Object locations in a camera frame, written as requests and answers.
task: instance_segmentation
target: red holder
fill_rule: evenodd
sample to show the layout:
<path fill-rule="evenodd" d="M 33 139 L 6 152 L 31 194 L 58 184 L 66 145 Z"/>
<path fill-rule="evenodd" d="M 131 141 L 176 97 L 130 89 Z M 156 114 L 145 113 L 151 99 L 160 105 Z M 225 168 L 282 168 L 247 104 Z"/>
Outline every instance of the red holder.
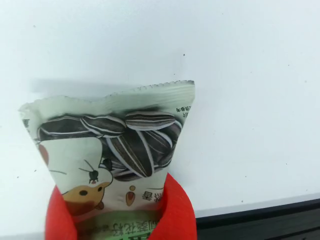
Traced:
<path fill-rule="evenodd" d="M 196 217 L 179 183 L 167 175 L 163 193 L 163 215 L 149 240 L 196 240 Z M 77 240 L 77 230 L 65 201 L 54 188 L 45 220 L 45 240 Z"/>

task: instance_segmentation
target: sunflower seed package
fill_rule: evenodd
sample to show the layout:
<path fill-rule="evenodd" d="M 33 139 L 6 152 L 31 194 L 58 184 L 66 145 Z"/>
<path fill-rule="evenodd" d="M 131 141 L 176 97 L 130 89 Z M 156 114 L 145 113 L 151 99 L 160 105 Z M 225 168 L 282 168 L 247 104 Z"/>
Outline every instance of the sunflower seed package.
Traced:
<path fill-rule="evenodd" d="M 177 81 L 96 101 L 57 96 L 21 107 L 79 239 L 148 237 L 194 97 L 193 81 Z"/>

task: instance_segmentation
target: green label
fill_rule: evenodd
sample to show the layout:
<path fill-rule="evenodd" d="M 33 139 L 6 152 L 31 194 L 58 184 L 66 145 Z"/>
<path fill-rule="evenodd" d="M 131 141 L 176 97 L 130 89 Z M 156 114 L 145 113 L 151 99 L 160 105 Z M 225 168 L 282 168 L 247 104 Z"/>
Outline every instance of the green label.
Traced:
<path fill-rule="evenodd" d="M 156 211 L 113 211 L 76 224 L 79 240 L 146 240 L 161 216 Z"/>

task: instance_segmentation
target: sunflower seed illustration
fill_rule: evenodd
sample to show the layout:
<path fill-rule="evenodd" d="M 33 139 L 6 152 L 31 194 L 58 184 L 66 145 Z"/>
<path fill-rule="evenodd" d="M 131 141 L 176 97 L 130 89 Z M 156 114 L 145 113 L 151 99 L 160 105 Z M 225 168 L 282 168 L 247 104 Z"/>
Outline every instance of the sunflower seed illustration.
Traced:
<path fill-rule="evenodd" d="M 165 128 L 162 128 L 160 132 L 168 135 L 173 141 L 173 143 L 177 144 L 181 130 L 182 130 L 182 124 L 176 120 L 174 124 L 167 126 Z"/>
<path fill-rule="evenodd" d="M 54 118 L 41 124 L 37 135 L 41 141 L 95 136 L 83 126 L 79 118 L 70 115 Z"/>
<path fill-rule="evenodd" d="M 150 147 L 155 163 L 170 153 L 173 143 L 168 135 L 160 131 L 142 131 L 142 133 Z"/>
<path fill-rule="evenodd" d="M 150 177 L 154 173 L 154 160 L 140 131 L 127 129 L 121 136 L 106 138 L 106 142 L 120 162 L 139 177 Z"/>
<path fill-rule="evenodd" d="M 140 178 L 138 175 L 136 175 L 129 169 L 118 171 L 118 172 L 113 171 L 112 175 L 116 180 L 122 181 L 122 182 L 128 182 L 128 181 L 132 181 Z"/>
<path fill-rule="evenodd" d="M 114 138 L 124 133 L 126 124 L 114 116 L 84 116 L 80 119 L 86 129 L 97 136 Z"/>
<path fill-rule="evenodd" d="M 121 172 L 124 170 L 128 170 L 122 163 L 119 164 L 119 161 L 113 161 L 110 158 L 105 158 L 99 164 L 99 168 L 107 169 L 111 172 Z"/>
<path fill-rule="evenodd" d="M 160 159 L 157 162 L 159 167 L 165 168 L 171 163 L 172 157 L 174 156 L 174 153 L 175 153 L 175 148 L 176 146 L 172 148 L 171 152 L 168 155 L 164 156 L 162 159 Z"/>
<path fill-rule="evenodd" d="M 126 169 L 126 166 L 123 165 L 118 158 L 116 158 L 116 156 L 113 154 L 113 152 L 111 151 L 108 143 L 107 143 L 107 139 L 108 137 L 100 137 L 99 138 L 101 143 L 102 143 L 102 157 L 104 158 L 104 160 L 102 161 L 102 164 L 107 167 L 107 165 L 104 164 L 107 163 L 107 161 L 111 161 L 111 165 L 112 165 L 112 169 L 117 169 L 117 170 L 124 170 Z"/>
<path fill-rule="evenodd" d="M 172 125 L 175 116 L 160 111 L 135 111 L 125 116 L 128 128 L 137 131 L 159 130 Z"/>

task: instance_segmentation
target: cartoon hamster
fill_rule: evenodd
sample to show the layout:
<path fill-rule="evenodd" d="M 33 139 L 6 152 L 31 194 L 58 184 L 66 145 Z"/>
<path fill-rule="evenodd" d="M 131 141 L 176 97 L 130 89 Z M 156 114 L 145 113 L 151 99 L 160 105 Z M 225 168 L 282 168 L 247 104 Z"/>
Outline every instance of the cartoon hamster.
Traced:
<path fill-rule="evenodd" d="M 112 174 L 99 164 L 102 143 L 95 137 L 42 141 L 39 151 L 73 216 L 102 210 Z"/>

